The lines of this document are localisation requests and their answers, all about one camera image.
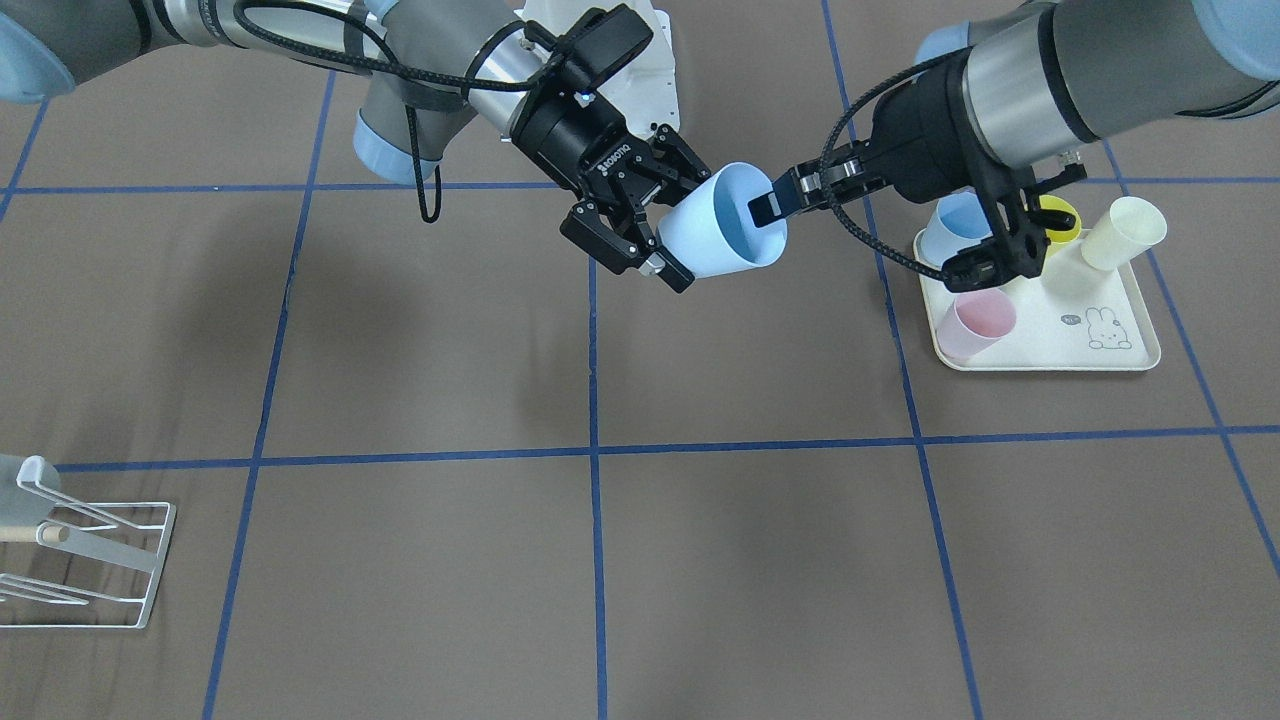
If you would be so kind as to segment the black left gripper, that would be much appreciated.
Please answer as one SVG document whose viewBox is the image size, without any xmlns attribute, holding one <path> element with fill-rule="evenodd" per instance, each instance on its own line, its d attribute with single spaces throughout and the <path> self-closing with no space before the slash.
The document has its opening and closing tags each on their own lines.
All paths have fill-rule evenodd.
<svg viewBox="0 0 1280 720">
<path fill-rule="evenodd" d="M 828 160 L 814 158 L 790 168 L 771 190 L 748 204 L 751 223 L 764 228 L 819 209 L 822 181 L 837 199 L 859 199 L 891 187 L 910 202 L 927 202 L 973 187 L 979 196 L 1011 195 L 1011 170 L 982 143 L 969 110 L 963 68 L 931 68 L 887 79 L 861 95 L 874 102 L 867 138 L 837 143 Z"/>
</svg>

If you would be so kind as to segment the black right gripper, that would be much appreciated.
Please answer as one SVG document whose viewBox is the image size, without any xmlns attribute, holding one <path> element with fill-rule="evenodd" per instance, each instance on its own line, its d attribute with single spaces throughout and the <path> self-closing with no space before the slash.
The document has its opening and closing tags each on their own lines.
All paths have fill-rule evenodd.
<svg viewBox="0 0 1280 720">
<path fill-rule="evenodd" d="M 584 101 L 564 85 L 540 85 L 518 111 L 512 138 L 576 197 L 559 224 L 571 243 L 616 275 L 634 269 L 677 293 L 695 282 L 646 214 L 654 202 L 675 206 L 713 176 L 675 127 L 639 138 L 603 96 Z"/>
</svg>

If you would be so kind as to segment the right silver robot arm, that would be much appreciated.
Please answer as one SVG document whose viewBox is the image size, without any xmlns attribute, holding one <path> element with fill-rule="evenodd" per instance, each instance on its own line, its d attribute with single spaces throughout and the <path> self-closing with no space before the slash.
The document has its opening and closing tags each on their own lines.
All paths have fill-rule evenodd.
<svg viewBox="0 0 1280 720">
<path fill-rule="evenodd" d="M 439 217 L 448 143 L 481 117 L 576 201 L 561 233 L 605 269 L 696 278 L 652 227 L 710 178 L 678 133 L 675 59 L 649 1 L 5 1 L 3 99 L 38 104 L 170 46 L 273 53 L 370 81 L 371 173 Z"/>
</svg>

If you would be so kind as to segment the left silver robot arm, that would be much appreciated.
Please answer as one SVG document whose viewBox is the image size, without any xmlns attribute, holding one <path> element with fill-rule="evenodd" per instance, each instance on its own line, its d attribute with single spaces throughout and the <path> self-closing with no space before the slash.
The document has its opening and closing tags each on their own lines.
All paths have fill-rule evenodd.
<svg viewBox="0 0 1280 720">
<path fill-rule="evenodd" d="M 759 227 L 890 187 L 913 202 L 1036 190 L 1033 165 L 1170 117 L 1277 104 L 1275 1 L 1029 1 L 923 45 L 931 67 L 884 92 L 863 141 L 781 176 Z"/>
</svg>

